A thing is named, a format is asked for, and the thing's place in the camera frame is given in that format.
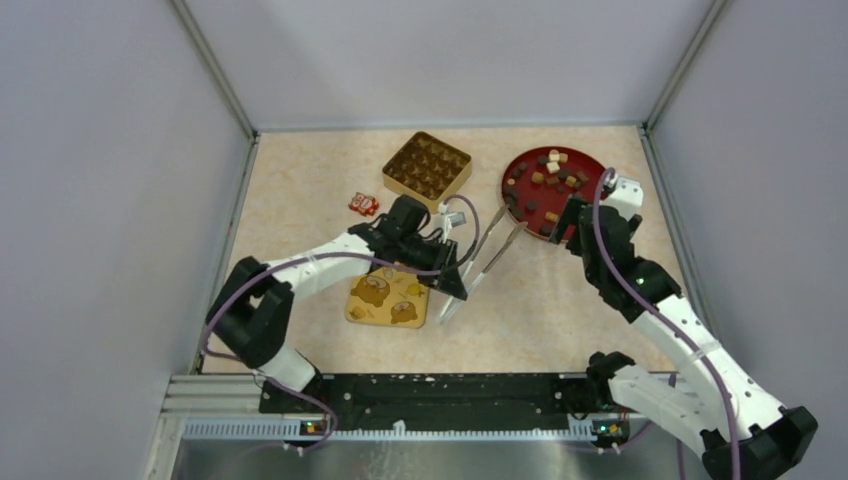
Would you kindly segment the silver metal tongs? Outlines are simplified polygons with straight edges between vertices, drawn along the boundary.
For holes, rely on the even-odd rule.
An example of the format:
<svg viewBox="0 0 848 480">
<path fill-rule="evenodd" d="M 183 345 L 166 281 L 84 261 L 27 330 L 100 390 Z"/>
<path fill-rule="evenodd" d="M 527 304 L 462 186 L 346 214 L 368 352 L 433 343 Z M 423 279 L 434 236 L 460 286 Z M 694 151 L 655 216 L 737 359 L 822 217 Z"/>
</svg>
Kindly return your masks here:
<svg viewBox="0 0 848 480">
<path fill-rule="evenodd" d="M 437 321 L 440 325 L 447 325 L 457 312 L 465 305 L 465 303 L 471 299 L 472 294 L 486 279 L 489 273 L 493 270 L 494 266 L 514 244 L 518 236 L 526 230 L 526 222 L 515 222 L 509 234 L 505 237 L 504 242 L 497 248 L 496 251 L 493 251 L 493 255 L 488 259 L 479 259 L 480 252 L 486 249 L 486 245 L 489 243 L 489 239 L 495 228 L 511 215 L 510 211 L 510 204 L 502 204 L 486 227 L 476 249 L 472 253 L 467 264 L 460 271 L 461 280 L 466 287 L 467 298 L 465 300 L 460 300 L 451 297 L 442 307 L 437 317 Z"/>
</svg>

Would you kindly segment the red round plate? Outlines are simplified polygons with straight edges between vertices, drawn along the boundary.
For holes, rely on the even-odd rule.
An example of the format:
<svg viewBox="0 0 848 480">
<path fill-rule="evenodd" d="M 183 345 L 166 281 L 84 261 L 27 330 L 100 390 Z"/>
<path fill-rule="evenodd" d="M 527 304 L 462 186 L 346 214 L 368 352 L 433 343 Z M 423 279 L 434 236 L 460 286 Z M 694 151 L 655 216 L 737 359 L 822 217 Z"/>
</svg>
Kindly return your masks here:
<svg viewBox="0 0 848 480">
<path fill-rule="evenodd" d="M 547 171 L 548 162 L 558 162 L 556 174 Z M 526 231 L 542 240 L 548 239 L 554 222 L 545 214 L 558 216 L 569 197 L 589 199 L 605 167 L 590 155 L 563 146 L 542 146 L 515 157 L 505 168 L 500 182 L 500 198 L 511 205 L 510 217 L 526 222 Z M 533 213 L 525 211 L 528 201 L 537 203 Z"/>
</svg>

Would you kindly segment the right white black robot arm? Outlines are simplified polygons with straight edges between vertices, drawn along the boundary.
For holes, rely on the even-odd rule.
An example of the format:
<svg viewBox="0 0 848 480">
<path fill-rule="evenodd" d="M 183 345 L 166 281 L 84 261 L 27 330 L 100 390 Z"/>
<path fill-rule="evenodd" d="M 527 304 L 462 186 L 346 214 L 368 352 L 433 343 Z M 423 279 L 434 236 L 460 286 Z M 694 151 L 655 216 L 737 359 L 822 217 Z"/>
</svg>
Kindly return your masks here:
<svg viewBox="0 0 848 480">
<path fill-rule="evenodd" d="M 803 406 L 789 408 L 762 388 L 694 311 L 658 263 L 635 252 L 640 184 L 614 169 L 591 199 L 570 197 L 550 240 L 574 229 L 567 250 L 603 302 L 648 338 L 690 385 L 686 394 L 654 378 L 621 352 L 597 352 L 586 370 L 586 397 L 600 412 L 642 414 L 694 454 L 713 479 L 777 479 L 798 465 L 818 429 Z"/>
</svg>

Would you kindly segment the grey aluminium rail frame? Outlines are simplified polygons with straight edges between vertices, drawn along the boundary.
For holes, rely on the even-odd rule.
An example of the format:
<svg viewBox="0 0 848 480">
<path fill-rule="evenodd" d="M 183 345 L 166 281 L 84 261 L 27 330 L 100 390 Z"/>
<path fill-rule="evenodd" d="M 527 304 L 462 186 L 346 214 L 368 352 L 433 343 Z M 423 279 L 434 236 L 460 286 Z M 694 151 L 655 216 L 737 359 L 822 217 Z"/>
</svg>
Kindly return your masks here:
<svg viewBox="0 0 848 480">
<path fill-rule="evenodd" d="M 263 378 L 173 378 L 149 479 L 679 479 L 674 441 L 639 414 L 567 430 L 339 431 L 321 414 L 263 414 Z"/>
</svg>

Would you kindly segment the yellow bear tin lid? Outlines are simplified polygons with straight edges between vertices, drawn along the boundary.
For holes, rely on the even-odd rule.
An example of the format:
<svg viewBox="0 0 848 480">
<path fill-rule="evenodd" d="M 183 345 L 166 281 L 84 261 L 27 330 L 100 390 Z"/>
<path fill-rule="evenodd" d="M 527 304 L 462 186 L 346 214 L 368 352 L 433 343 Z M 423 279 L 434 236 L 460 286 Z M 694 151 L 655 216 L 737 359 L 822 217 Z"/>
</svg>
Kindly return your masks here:
<svg viewBox="0 0 848 480">
<path fill-rule="evenodd" d="M 416 275 L 381 267 L 352 281 L 345 318 L 373 327 L 419 329 L 426 322 L 429 295 Z"/>
</svg>

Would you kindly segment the gold chocolate tin box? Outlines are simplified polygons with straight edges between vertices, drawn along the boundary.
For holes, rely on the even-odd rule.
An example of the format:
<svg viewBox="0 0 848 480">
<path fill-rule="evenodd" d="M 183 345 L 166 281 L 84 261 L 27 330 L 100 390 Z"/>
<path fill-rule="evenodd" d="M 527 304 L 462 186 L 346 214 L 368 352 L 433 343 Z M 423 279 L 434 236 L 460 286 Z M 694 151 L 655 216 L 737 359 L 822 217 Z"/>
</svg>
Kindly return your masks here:
<svg viewBox="0 0 848 480">
<path fill-rule="evenodd" d="M 413 134 L 382 168 L 383 183 L 398 195 L 408 195 L 437 213 L 472 172 L 472 157 L 424 131 Z"/>
</svg>

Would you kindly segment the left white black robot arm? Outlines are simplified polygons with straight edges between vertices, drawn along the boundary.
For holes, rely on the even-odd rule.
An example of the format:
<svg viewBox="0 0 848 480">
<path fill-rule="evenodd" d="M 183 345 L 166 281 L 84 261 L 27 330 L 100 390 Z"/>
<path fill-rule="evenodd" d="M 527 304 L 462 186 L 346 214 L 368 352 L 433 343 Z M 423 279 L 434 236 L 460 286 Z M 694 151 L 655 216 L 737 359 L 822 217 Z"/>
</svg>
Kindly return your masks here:
<svg viewBox="0 0 848 480">
<path fill-rule="evenodd" d="M 401 195 L 376 219 L 307 252 L 274 262 L 239 260 L 212 302 L 203 336 L 216 336 L 229 356 L 276 381 L 292 410 L 314 410 L 321 397 L 314 381 L 318 370 L 286 341 L 297 301 L 380 267 L 396 267 L 425 287 L 467 298 L 459 273 L 466 260 L 456 241 L 421 233 L 428 216 L 422 202 Z"/>
</svg>

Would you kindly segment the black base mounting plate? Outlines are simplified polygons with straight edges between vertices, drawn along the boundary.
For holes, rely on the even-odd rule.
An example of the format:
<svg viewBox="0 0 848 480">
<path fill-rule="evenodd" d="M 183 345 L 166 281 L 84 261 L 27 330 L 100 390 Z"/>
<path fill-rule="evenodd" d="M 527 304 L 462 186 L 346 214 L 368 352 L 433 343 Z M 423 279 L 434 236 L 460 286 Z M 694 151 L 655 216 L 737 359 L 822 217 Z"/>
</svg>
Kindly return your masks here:
<svg viewBox="0 0 848 480">
<path fill-rule="evenodd" d="M 420 432 L 567 430 L 582 420 L 626 421 L 631 413 L 601 400 L 583 374 L 325 374 L 299 399 L 264 383 L 263 414 L 335 412 L 339 431 Z"/>
</svg>

